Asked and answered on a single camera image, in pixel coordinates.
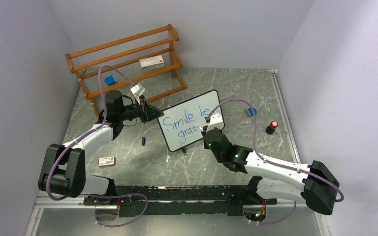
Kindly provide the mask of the white whiteboard black frame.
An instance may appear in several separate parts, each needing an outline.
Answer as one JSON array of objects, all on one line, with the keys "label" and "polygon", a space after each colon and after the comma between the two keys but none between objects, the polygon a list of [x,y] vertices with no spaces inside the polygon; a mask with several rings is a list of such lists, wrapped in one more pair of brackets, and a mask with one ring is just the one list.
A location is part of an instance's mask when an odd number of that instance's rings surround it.
[{"label": "white whiteboard black frame", "polygon": [[163,110],[157,121],[168,150],[174,152],[202,139],[206,117],[218,104],[219,93],[213,89]]}]

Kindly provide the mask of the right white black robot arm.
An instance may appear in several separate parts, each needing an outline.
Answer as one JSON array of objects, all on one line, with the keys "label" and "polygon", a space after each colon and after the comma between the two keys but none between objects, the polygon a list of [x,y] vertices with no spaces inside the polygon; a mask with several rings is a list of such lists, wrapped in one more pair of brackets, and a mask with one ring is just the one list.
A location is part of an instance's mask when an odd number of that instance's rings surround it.
[{"label": "right white black robot arm", "polygon": [[257,204],[262,200],[284,199],[305,203],[311,210],[331,215],[339,181],[320,161],[292,163],[256,153],[251,148],[232,144],[221,130],[201,132],[204,148],[230,171],[252,175],[246,198]]}]

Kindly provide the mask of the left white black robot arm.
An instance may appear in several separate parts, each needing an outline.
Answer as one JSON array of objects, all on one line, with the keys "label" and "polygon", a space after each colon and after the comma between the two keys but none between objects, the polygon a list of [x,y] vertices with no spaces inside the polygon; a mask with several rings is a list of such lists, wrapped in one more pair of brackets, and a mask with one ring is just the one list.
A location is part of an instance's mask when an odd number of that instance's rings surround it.
[{"label": "left white black robot arm", "polygon": [[164,115],[144,96],[129,105],[124,105],[125,98],[118,90],[107,92],[104,97],[106,108],[100,112],[98,121],[90,130],[65,144],[48,146],[38,179],[39,190],[46,191],[53,200],[94,195],[106,205],[115,201],[117,191],[114,180],[87,174],[86,159],[116,139],[125,120],[138,118],[146,123]]}]

